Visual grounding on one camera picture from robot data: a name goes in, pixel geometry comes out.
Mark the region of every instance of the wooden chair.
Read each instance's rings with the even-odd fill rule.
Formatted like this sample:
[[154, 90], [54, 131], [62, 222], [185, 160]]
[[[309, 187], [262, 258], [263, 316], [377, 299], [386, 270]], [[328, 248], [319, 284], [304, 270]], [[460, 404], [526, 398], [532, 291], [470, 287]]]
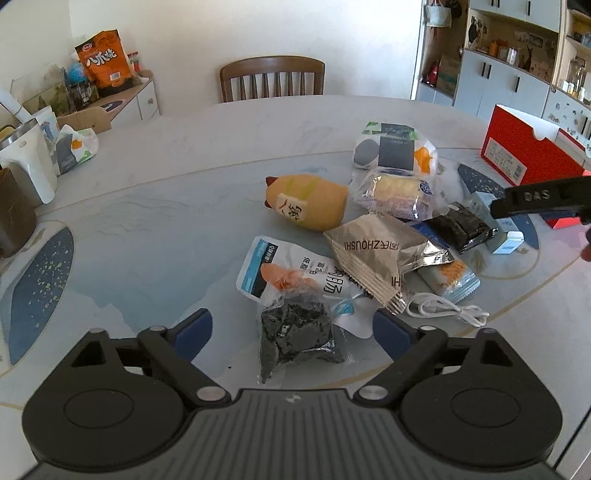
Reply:
[[235, 61], [220, 70], [222, 96], [224, 102], [232, 102], [232, 79], [239, 79], [240, 100], [246, 100], [244, 77], [250, 77], [251, 98], [258, 98], [256, 75], [262, 74], [262, 97], [269, 98], [269, 73], [275, 74], [274, 96], [281, 96], [280, 73], [287, 74], [287, 95], [293, 96], [292, 73], [300, 74], [300, 95], [306, 94], [305, 73], [314, 74], [314, 95], [322, 95], [324, 91], [324, 63], [308, 57], [276, 56], [256, 57]]

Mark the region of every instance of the brown container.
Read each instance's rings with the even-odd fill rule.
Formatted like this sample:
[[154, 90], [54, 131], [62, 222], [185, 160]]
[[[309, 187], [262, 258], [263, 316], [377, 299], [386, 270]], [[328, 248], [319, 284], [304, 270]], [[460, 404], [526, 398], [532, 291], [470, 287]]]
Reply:
[[0, 170], [0, 257], [17, 253], [31, 238], [37, 215], [9, 168]]

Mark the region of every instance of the red shoe box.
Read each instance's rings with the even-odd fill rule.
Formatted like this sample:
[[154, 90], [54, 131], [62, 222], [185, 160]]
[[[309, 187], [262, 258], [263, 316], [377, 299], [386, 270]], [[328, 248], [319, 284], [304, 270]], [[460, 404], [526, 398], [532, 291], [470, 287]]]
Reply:
[[[480, 156], [514, 186], [590, 175], [584, 147], [557, 125], [496, 105]], [[578, 218], [547, 220], [552, 228]]]

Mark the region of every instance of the white box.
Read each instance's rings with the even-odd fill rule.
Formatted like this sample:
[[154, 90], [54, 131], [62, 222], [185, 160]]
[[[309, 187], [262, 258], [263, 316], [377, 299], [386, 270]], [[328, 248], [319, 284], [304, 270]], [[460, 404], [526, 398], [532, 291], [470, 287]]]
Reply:
[[492, 217], [493, 200], [496, 197], [492, 193], [474, 192], [462, 204], [489, 227], [498, 229], [496, 235], [486, 242], [488, 250], [494, 254], [510, 254], [523, 243], [523, 233], [510, 218], [495, 220]]

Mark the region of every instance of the electric kettle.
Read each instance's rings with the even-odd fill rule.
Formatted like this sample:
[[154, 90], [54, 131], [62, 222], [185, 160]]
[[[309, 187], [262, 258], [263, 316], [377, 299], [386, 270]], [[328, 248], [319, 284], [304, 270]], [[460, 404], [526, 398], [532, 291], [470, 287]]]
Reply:
[[49, 203], [56, 195], [57, 176], [37, 119], [25, 122], [0, 142], [0, 165], [12, 170], [33, 206]]

